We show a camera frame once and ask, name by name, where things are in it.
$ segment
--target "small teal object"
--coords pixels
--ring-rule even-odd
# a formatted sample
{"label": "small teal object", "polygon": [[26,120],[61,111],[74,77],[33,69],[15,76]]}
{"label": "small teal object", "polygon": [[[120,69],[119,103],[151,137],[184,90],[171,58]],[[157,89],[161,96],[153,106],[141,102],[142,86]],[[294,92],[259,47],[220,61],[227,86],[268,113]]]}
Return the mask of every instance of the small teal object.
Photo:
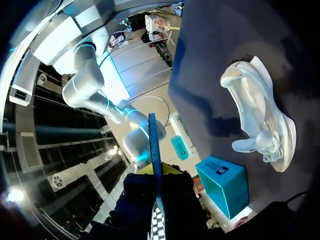
{"label": "small teal object", "polygon": [[249,187],[244,166],[209,156],[195,168],[206,193],[229,219],[249,205]]}
{"label": "small teal object", "polygon": [[179,159],[182,161],[188,159],[189,153],[181,136],[171,138],[171,143]]}

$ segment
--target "dark blue table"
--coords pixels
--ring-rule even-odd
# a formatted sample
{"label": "dark blue table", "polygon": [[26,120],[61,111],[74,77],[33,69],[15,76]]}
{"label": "dark blue table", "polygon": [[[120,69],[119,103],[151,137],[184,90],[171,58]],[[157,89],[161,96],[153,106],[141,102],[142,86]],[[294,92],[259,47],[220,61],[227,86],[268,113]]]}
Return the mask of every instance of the dark blue table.
{"label": "dark blue table", "polygon": [[[212,155],[246,167],[255,211],[307,190],[320,155],[319,77],[310,49],[286,19],[265,0],[187,1],[169,83],[169,96],[201,159]],[[258,153],[231,147],[247,136],[220,77],[232,62],[253,56],[268,69],[276,103],[296,125],[296,150],[284,173]]]}

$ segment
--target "white robotic arm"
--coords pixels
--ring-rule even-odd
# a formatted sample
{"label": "white robotic arm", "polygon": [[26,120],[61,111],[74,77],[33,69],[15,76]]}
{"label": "white robotic arm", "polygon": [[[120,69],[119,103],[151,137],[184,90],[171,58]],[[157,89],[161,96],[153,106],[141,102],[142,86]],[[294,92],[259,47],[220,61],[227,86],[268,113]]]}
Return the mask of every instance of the white robotic arm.
{"label": "white robotic arm", "polygon": [[[76,74],[63,87],[64,101],[73,108],[87,108],[98,112],[117,124],[126,121],[133,131],[123,137],[123,147],[131,159],[136,161],[138,168],[151,163],[148,118],[126,100],[115,106],[106,96],[98,93],[105,80],[97,64],[95,45],[85,42],[77,46],[73,64]],[[159,141],[166,137],[166,130],[159,121],[157,131]]]}

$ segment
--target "light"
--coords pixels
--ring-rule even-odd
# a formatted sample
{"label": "light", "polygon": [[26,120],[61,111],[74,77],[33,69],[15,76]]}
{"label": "light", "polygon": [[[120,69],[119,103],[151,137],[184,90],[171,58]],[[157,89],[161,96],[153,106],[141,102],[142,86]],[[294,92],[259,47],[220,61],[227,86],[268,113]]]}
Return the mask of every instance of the light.
{"label": "light", "polygon": [[115,149],[110,149],[110,150],[108,151],[108,154],[111,155],[111,156],[114,156],[114,155],[117,154],[117,150],[115,150]]}
{"label": "light", "polygon": [[103,94],[106,95],[113,104],[118,105],[121,100],[128,100],[130,95],[111,56],[108,54],[109,52],[105,51],[105,53],[99,57],[99,60],[103,60],[106,56],[107,57],[102,64],[100,61],[98,62],[99,65],[101,64],[100,70],[104,78],[104,86],[101,88],[101,92],[103,92]]}
{"label": "light", "polygon": [[21,190],[13,189],[11,192],[9,192],[6,200],[8,202],[16,203],[16,202],[21,202],[24,198],[25,198],[25,195]]}

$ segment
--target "light fixture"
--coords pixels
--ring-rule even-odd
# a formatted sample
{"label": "light fixture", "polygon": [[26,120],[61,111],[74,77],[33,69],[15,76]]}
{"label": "light fixture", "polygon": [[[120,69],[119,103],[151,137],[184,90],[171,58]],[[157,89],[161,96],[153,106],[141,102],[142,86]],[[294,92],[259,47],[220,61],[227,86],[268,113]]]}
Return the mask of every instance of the light fixture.
{"label": "light fixture", "polygon": [[21,190],[14,188],[8,193],[6,200],[8,202],[16,203],[21,202],[24,198],[24,193]]}
{"label": "light fixture", "polygon": [[114,155],[117,154],[117,150],[115,150],[115,149],[110,149],[110,150],[108,151],[108,154],[111,155],[111,156],[114,156]]}

